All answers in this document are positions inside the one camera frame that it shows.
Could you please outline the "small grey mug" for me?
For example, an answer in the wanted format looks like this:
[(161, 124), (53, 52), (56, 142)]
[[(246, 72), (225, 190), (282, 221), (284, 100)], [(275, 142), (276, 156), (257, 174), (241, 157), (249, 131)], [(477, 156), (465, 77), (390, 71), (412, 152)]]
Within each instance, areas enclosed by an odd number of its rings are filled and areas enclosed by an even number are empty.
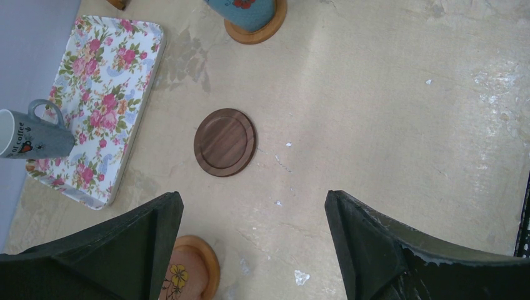
[[(36, 108), (49, 106), (55, 110), (57, 122), (36, 115)], [(1, 110), (1, 157), (6, 159), (51, 159), (69, 156), (75, 137), (67, 128), (63, 114), (51, 101), (30, 102), (27, 113)]]

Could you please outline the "pink mug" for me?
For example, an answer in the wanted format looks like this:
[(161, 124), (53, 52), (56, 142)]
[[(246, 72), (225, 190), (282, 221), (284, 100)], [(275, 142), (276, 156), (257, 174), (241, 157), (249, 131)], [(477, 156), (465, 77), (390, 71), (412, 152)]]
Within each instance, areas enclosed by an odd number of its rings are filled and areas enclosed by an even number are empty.
[(174, 250), (159, 299), (202, 299), (201, 294), (208, 282), (207, 269), (198, 254)]

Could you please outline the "light wooden coaster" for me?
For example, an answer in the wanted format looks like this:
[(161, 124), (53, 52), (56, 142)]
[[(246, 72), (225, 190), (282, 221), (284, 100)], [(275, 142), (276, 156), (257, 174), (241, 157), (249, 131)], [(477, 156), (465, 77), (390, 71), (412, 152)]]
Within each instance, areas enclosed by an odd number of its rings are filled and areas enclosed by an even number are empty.
[(207, 272), (206, 285), (200, 293), (200, 299), (213, 299), (221, 278), (221, 268), (214, 249), (202, 238), (186, 235), (176, 239), (174, 250), (198, 255)]

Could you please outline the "blue mug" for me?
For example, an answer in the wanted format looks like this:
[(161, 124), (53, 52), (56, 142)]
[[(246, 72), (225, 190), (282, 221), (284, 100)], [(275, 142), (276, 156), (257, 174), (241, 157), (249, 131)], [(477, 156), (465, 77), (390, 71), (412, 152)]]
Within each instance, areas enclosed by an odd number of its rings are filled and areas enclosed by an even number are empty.
[(274, 0), (205, 0), (225, 20), (248, 32), (261, 29), (273, 18)]

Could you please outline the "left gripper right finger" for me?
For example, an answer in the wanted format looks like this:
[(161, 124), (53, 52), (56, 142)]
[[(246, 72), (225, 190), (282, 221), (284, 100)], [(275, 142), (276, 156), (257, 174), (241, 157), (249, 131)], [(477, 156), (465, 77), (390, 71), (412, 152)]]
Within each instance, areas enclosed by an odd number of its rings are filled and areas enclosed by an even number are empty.
[(529, 259), (453, 244), (344, 191), (324, 204), (348, 299), (528, 299)]

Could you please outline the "dark wooden coaster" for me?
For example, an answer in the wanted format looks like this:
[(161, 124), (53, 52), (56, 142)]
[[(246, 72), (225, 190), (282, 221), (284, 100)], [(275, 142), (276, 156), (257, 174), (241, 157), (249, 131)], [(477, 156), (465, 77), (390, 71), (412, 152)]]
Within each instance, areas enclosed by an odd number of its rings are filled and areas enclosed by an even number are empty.
[(233, 108), (218, 109), (199, 125), (194, 154), (203, 171), (216, 177), (241, 172), (254, 156), (257, 133), (252, 121)]

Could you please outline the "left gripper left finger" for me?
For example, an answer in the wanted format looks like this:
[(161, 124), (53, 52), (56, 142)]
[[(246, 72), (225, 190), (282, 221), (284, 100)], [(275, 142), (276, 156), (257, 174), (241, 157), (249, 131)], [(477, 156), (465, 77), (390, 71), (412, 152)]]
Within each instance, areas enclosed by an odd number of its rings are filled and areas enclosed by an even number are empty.
[(157, 299), (184, 205), (167, 192), (19, 254), (1, 255), (2, 299)]

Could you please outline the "orange coaster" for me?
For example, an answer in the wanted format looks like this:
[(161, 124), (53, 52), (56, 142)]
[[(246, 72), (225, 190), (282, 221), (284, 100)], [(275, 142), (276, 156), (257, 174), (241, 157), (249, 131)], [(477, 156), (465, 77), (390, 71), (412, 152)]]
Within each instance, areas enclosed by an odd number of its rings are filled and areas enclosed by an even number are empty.
[(288, 11), (288, 5), (286, 0), (275, 1), (275, 13), (273, 18), (261, 29), (249, 32), (243, 28), (224, 20), (224, 27), (229, 36), (238, 43), (241, 44), (259, 44), (267, 39), (271, 38), (279, 28), (283, 25)]

